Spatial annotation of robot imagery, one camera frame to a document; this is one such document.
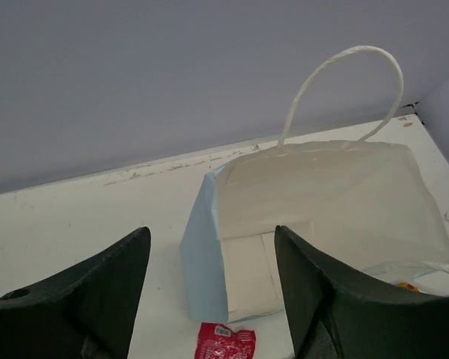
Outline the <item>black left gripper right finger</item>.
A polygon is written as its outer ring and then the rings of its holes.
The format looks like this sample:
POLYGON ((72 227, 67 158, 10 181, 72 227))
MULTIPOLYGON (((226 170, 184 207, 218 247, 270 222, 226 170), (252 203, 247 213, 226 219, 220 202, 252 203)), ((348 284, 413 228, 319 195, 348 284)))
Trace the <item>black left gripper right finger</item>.
POLYGON ((449 358, 449 297, 377 280, 285 226, 275 253, 296 358, 449 358))

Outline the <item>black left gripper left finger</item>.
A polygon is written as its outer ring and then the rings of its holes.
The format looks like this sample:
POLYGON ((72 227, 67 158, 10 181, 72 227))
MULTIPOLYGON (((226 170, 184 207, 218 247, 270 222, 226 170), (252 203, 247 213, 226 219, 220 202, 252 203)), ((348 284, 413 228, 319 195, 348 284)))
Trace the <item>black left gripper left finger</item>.
POLYGON ((0 297, 0 358, 127 358, 150 248, 140 227, 0 297))

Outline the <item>orange Fox's candy bag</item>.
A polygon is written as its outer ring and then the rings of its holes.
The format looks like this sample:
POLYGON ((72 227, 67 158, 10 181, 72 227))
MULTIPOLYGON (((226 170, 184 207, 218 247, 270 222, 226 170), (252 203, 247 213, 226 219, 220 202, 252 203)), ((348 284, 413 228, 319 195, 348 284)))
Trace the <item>orange Fox's candy bag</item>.
POLYGON ((396 287, 404 288, 404 289, 407 289, 407 290, 412 291, 412 292, 420 292, 419 288, 417 288, 416 286, 411 285, 410 283, 397 283, 396 287))

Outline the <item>light blue paper bag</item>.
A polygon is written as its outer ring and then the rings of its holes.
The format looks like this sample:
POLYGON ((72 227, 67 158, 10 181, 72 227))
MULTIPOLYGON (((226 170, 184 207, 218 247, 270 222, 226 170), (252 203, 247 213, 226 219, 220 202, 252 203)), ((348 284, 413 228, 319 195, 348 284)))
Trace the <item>light blue paper bag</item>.
POLYGON ((277 226, 376 279, 449 295, 449 164, 396 110, 356 140, 282 133, 204 176, 180 245, 192 321, 284 309, 277 226))

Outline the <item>red small snack packet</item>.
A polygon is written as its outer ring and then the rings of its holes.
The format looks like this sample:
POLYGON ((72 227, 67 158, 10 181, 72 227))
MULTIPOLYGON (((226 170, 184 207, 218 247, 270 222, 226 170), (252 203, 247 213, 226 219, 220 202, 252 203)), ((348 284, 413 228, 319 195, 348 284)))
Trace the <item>red small snack packet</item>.
POLYGON ((254 331, 232 331, 216 323, 202 323, 194 359, 252 359, 256 349, 254 331))

